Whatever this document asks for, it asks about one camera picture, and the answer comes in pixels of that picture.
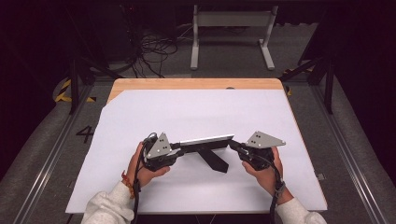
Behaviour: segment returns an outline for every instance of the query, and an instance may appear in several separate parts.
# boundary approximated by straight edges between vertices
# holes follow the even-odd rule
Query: white sleeve
[[[110,193],[99,192],[87,204],[81,223],[129,223],[134,219],[130,192],[119,182]]]
[[[323,216],[317,212],[308,212],[296,199],[282,203],[276,208],[283,224],[326,224]]]

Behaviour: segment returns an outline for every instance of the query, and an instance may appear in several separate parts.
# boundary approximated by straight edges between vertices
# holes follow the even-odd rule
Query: white board
[[[278,150],[288,188],[308,210],[327,210],[282,90],[146,90],[124,91],[103,109],[66,213],[84,213],[93,195],[110,192],[150,133],[165,132],[171,143],[229,133],[245,142],[255,131],[286,142]],[[230,164],[227,174],[211,170],[198,154],[180,157],[169,173],[142,188],[139,214],[269,212],[271,196],[237,153],[216,153]]]

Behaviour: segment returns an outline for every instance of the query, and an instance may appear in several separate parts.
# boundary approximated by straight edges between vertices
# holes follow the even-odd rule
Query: hand
[[[137,161],[139,160],[139,155],[142,148],[143,148],[143,143],[140,142],[139,145],[137,146],[136,153],[132,156],[131,161],[129,162],[128,165],[128,171],[126,173],[126,176],[128,176],[128,178],[130,179],[131,184],[134,183],[134,171],[136,169]],[[170,170],[170,167],[166,166],[159,169],[156,172],[152,172],[143,166],[142,161],[140,162],[139,168],[140,170],[137,173],[137,178],[139,179],[140,182],[140,188],[146,186],[151,181],[152,178],[164,175]]]
[[[282,162],[279,158],[279,152],[276,147],[272,147],[274,153],[274,165],[276,169],[279,171],[280,176],[283,176],[283,166]],[[249,163],[246,161],[242,161],[242,165],[245,167],[245,170],[248,174],[256,177],[257,182],[259,182],[260,186],[262,186],[269,194],[274,196],[275,194],[275,184],[276,184],[276,175],[275,170],[270,166],[267,169],[256,171]],[[293,196],[289,192],[287,188],[284,189],[281,197],[278,198],[277,204],[286,203],[291,200]]]

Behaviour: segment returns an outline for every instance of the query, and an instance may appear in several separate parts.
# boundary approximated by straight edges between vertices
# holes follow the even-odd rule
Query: stand leg
[[[268,23],[266,25],[266,32],[265,32],[265,38],[260,39],[260,48],[262,49],[262,55],[264,56],[265,63],[267,64],[268,70],[274,70],[274,62],[271,58],[270,51],[268,50],[268,41],[270,40],[271,32],[274,27],[274,22],[276,18],[276,13],[277,13],[277,7],[273,7],[271,11],[271,17],[270,20],[268,20]]]
[[[81,60],[82,60],[84,63],[86,63],[87,65],[96,68],[96,69],[99,70],[100,72],[102,72],[102,73],[104,73],[104,74],[106,74],[106,75],[108,75],[108,76],[110,76],[110,77],[113,77],[113,78],[115,78],[115,79],[117,79],[117,78],[123,78],[123,77],[120,76],[119,74],[117,74],[117,73],[115,73],[115,72],[112,72],[112,71],[108,70],[107,68],[103,67],[103,66],[100,65],[99,63],[95,63],[95,62],[93,62],[93,61],[91,61],[91,60],[89,60],[89,59],[86,59],[86,58],[81,58]]]
[[[327,76],[326,76],[326,89],[324,92],[324,104],[327,108],[327,112],[329,114],[332,114],[332,84],[334,81],[334,65],[332,64],[332,61],[329,61],[329,67],[327,71]]]
[[[69,114],[73,114],[78,106],[78,75],[76,71],[77,65],[76,60],[73,60],[70,63],[70,80],[71,80],[71,88],[72,88],[72,108],[70,109]]]
[[[194,15],[193,15],[193,32],[194,39],[192,43],[192,53],[191,53],[191,70],[198,69],[198,53],[199,53],[199,40],[198,40],[198,6],[194,6]]]
[[[328,59],[323,59],[320,62],[318,62],[314,70],[312,70],[312,73],[308,76],[306,79],[308,81],[309,85],[318,85],[320,81],[323,79],[323,77],[326,75],[328,68],[329,68],[329,60]]]
[[[300,73],[302,73],[304,70],[316,65],[317,63],[321,62],[322,58],[317,58],[315,60],[309,61],[303,65],[301,65],[300,67],[294,69],[293,71],[287,73],[286,75],[279,77],[278,79],[282,82],[289,80],[292,77],[295,77],[297,75],[299,75]]]

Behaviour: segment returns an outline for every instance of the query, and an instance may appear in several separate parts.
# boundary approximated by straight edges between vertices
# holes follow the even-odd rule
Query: left hand
[[[126,176],[128,176],[128,178],[130,179],[131,184],[134,183],[134,171],[136,169],[137,161],[139,160],[139,155],[142,148],[143,148],[143,143],[140,142],[139,145],[137,146],[136,153],[132,156],[131,161],[129,162],[128,165],[128,171],[126,173]],[[162,176],[171,169],[169,166],[165,166],[157,170],[156,172],[152,172],[143,166],[142,161],[140,162],[139,168],[140,170],[137,173],[137,178],[139,179],[140,182],[140,188],[146,186],[151,181],[152,178]]]

